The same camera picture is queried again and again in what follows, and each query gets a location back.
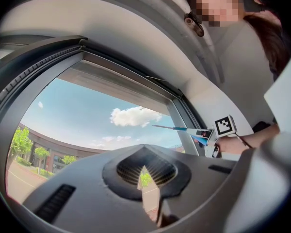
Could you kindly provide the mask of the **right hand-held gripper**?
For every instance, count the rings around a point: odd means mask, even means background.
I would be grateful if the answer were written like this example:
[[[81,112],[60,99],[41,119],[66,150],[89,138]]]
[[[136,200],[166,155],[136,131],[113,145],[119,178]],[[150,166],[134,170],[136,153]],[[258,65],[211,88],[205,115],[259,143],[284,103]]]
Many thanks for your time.
[[[214,121],[211,129],[192,129],[187,128],[186,132],[192,136],[206,138],[207,142],[204,147],[205,156],[209,158],[217,158],[219,156],[218,140],[222,137],[237,132],[235,122],[231,115]]]

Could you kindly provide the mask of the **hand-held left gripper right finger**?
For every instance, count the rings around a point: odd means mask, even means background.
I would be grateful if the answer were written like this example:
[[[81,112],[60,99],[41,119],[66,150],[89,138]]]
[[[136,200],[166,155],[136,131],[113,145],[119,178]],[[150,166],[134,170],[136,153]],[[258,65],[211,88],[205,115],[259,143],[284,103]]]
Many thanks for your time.
[[[235,202],[223,194],[234,161],[179,153],[145,145],[144,164],[159,189],[153,229],[222,229]]]

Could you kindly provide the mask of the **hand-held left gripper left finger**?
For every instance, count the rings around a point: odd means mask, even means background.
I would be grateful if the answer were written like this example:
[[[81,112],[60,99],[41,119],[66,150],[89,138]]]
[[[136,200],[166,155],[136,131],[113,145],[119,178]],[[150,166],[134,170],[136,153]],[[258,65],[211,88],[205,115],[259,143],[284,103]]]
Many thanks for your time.
[[[140,173],[160,147],[140,144],[82,158],[37,187],[22,205],[32,233],[156,233]]]

